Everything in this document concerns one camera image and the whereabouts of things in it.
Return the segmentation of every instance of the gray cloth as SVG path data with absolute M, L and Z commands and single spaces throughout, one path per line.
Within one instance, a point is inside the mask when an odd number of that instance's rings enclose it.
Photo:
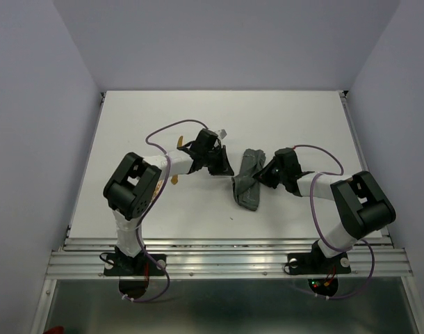
M 263 169 L 265 160 L 265 152 L 248 148 L 241 160 L 240 174 L 232 178 L 235 201 L 251 211 L 256 211 L 260 203 L 260 183 L 252 176 Z

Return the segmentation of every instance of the dark gray towel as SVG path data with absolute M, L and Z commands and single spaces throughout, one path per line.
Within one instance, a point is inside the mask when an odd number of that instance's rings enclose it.
M 260 183 L 252 176 L 263 168 L 265 160 L 265 152 L 248 148 L 241 160 L 240 174 L 232 178 L 235 201 L 251 211 L 256 211 L 260 203 Z

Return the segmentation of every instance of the fabric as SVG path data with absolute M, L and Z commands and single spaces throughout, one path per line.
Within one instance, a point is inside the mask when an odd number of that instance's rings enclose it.
M 262 150 L 248 148 L 241 160 L 240 174 L 232 178 L 234 200 L 251 211 L 256 211 L 260 203 L 260 183 L 252 176 L 263 169 L 265 161 L 266 156 Z

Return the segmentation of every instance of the metal frame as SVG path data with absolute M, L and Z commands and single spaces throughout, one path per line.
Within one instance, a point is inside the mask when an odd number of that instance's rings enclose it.
M 361 167 L 368 170 L 345 94 L 339 92 Z M 376 257 L 375 277 L 401 277 L 419 333 L 424 334 L 424 309 L 414 283 L 405 250 L 394 249 L 387 228 L 382 238 L 367 239 Z M 165 253 L 167 270 L 174 279 L 291 279 L 283 272 L 287 254 L 309 251 L 315 239 L 146 239 L 150 253 Z M 42 334 L 54 296 L 57 280 L 109 279 L 103 275 L 99 252 L 112 251 L 115 239 L 70 239 L 50 257 L 44 287 L 31 334 Z M 352 273 L 347 278 L 366 277 L 370 253 L 356 245 L 348 257 Z M 121 279 L 139 279 L 123 277 Z

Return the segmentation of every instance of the red object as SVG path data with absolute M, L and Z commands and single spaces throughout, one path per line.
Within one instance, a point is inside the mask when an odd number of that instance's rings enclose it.
M 44 334 L 64 334 L 64 328 L 62 326 L 54 327 L 44 332 Z

